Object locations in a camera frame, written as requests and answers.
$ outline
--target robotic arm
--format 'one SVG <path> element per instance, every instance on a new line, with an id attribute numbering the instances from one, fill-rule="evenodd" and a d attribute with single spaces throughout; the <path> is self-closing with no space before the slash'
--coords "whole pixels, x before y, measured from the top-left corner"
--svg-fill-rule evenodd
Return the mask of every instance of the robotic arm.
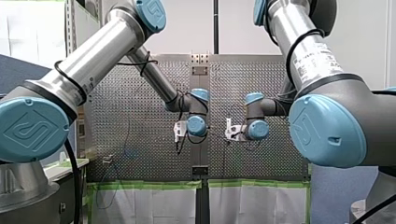
<path id="1" fill-rule="evenodd" d="M 142 46 L 164 29 L 159 0 L 115 6 L 106 25 L 40 80 L 27 80 L 0 102 L 0 161 L 30 162 L 47 158 L 64 143 L 78 106 L 125 55 L 172 112 L 190 112 L 189 134 L 204 136 L 208 92 L 180 94 Z"/>
<path id="2" fill-rule="evenodd" d="M 244 135 L 263 139 L 268 133 L 264 116 L 289 115 L 294 145 L 315 164 L 395 165 L 395 92 L 371 92 L 335 60 L 323 41 L 335 12 L 335 0 L 256 1 L 255 23 L 279 45 L 288 75 L 277 99 L 259 92 L 247 96 Z"/>

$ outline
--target black cable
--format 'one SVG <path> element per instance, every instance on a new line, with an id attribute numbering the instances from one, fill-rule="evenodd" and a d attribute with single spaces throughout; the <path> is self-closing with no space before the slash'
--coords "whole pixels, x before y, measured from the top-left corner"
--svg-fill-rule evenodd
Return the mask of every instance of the black cable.
<path id="1" fill-rule="evenodd" d="M 276 40 L 274 39 L 274 36 L 271 32 L 271 27 L 270 27 L 270 16 L 269 16 L 269 9 L 270 9 L 270 1 L 267 1 L 267 4 L 265 6 L 265 26 L 267 28 L 267 33 L 271 38 L 271 41 L 278 46 Z"/>
<path id="2" fill-rule="evenodd" d="M 380 203 L 376 207 L 372 208 L 370 211 L 368 211 L 362 217 L 358 218 L 358 220 L 356 220 L 353 224 L 361 224 L 364 220 L 366 220 L 367 218 L 369 218 L 372 215 L 374 215 L 375 213 L 377 213 L 379 210 L 383 209 L 384 207 L 386 207 L 394 202 L 396 202 L 396 194 L 391 196 L 390 198 L 386 199 L 384 202 Z"/>
<path id="3" fill-rule="evenodd" d="M 114 192 L 113 197 L 111 198 L 110 204 L 101 207 L 101 206 L 99 206 L 99 199 L 98 199 L 100 186 L 104 182 L 104 180 L 105 180 L 106 176 L 108 175 L 109 171 L 111 171 L 111 168 L 113 168 L 114 171 L 116 172 L 117 178 L 119 179 L 119 183 L 117 184 L 116 191 Z M 110 163 L 108 165 L 107 170 L 105 171 L 104 175 L 102 176 L 102 179 L 99 182 L 98 187 L 96 189 L 96 197 L 95 197 L 96 207 L 98 209 L 100 209 L 100 210 L 106 210 L 107 208 L 111 207 L 111 205 L 114 203 L 114 199 L 116 198 L 116 195 L 117 195 L 117 192 L 118 192 L 119 188 L 120 188 L 120 173 L 119 173 L 119 170 L 118 170 L 117 166 L 114 163 Z"/>
<path id="4" fill-rule="evenodd" d="M 276 98 L 272 98 L 271 100 L 273 100 L 275 102 L 275 104 L 276 104 L 276 112 L 277 112 L 277 107 L 278 106 L 282 109 L 284 116 L 280 116 L 280 118 L 281 119 L 287 119 L 288 118 L 288 113 L 287 113 L 287 111 L 285 109 L 285 106 L 283 106 L 282 103 L 281 103 L 282 100 L 276 99 Z"/>
<path id="5" fill-rule="evenodd" d="M 74 222 L 79 223 L 79 211 L 81 209 L 82 198 L 79 193 L 80 188 L 80 179 L 79 179 L 79 170 L 77 165 L 77 160 L 73 152 L 73 148 L 70 145 L 69 139 L 66 139 L 64 142 L 64 147 L 66 148 L 66 152 L 69 156 L 70 163 L 72 165 L 73 179 L 74 179 L 74 191 L 75 191 L 75 215 Z"/>
<path id="6" fill-rule="evenodd" d="M 148 54 L 146 55 L 145 61 L 141 63 L 117 63 L 117 65 L 126 65 L 126 66 L 138 66 L 138 65 L 143 65 L 142 69 L 140 69 L 140 76 L 143 76 L 143 73 L 145 72 L 146 66 L 148 63 L 156 63 L 158 64 L 157 60 L 150 60 L 150 51 L 148 51 Z"/>
<path id="7" fill-rule="evenodd" d="M 62 69 L 59 67 L 59 64 L 62 61 L 56 62 L 53 66 L 55 70 L 63 77 L 65 77 L 67 80 L 69 80 L 73 85 L 75 85 L 79 91 L 79 94 L 81 95 L 82 102 L 79 105 L 84 105 L 85 102 L 87 102 L 87 93 L 82 89 L 82 87 L 71 77 L 69 77 Z"/>
<path id="8" fill-rule="evenodd" d="M 291 45 L 289 52 L 288 52 L 288 56 L 286 57 L 286 73 L 288 74 L 288 78 L 290 83 L 294 86 L 294 82 L 293 82 L 293 78 L 291 76 L 291 69 L 290 69 L 290 63 L 291 63 L 291 56 L 293 55 L 294 50 L 297 48 L 297 46 L 303 41 L 305 40 L 308 36 L 311 35 L 321 35 L 322 37 L 325 36 L 324 32 L 320 29 L 312 29 L 308 32 L 306 32 L 303 35 L 300 35 L 296 41 L 294 42 L 293 45 Z"/>

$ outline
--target pegboard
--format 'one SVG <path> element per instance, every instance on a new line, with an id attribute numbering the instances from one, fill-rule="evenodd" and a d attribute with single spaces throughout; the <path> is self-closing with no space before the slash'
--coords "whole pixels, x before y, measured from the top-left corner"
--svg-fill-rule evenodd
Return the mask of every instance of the pegboard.
<path id="1" fill-rule="evenodd" d="M 226 118 L 243 124 L 245 97 L 261 91 L 276 97 L 286 74 L 281 56 L 211 55 L 209 178 L 306 180 L 308 167 L 290 139 L 285 118 L 267 118 L 269 138 L 261 142 L 227 143 Z"/>
<path id="2" fill-rule="evenodd" d="M 177 89 L 196 86 L 191 83 L 190 55 L 155 59 Z M 210 55 L 209 66 L 208 160 L 201 161 L 209 167 L 209 178 L 305 180 L 307 163 L 294 148 L 288 123 L 281 118 L 268 118 L 270 137 L 259 145 L 224 141 L 226 118 L 232 118 L 233 124 L 243 122 L 249 92 L 262 91 L 267 97 L 279 92 L 285 74 L 283 59 Z M 95 88 L 86 106 L 86 144 L 96 153 L 88 180 L 191 180 L 194 156 L 188 141 L 182 153 L 176 153 L 173 127 L 177 117 L 164 110 L 160 97 L 134 67 L 116 66 Z M 109 155 L 114 156 L 118 172 L 103 164 L 103 157 Z"/>
<path id="3" fill-rule="evenodd" d="M 156 59 L 178 90 L 189 89 L 189 55 L 174 56 L 173 61 Z M 95 148 L 96 160 L 89 165 L 89 181 L 104 176 L 105 180 L 191 180 L 190 144 L 186 141 L 177 155 L 174 142 L 178 114 L 165 111 L 161 98 L 134 66 L 117 65 L 90 99 L 86 122 L 91 137 L 86 144 Z M 103 164 L 103 157 L 109 155 L 114 156 L 118 174 Z"/>

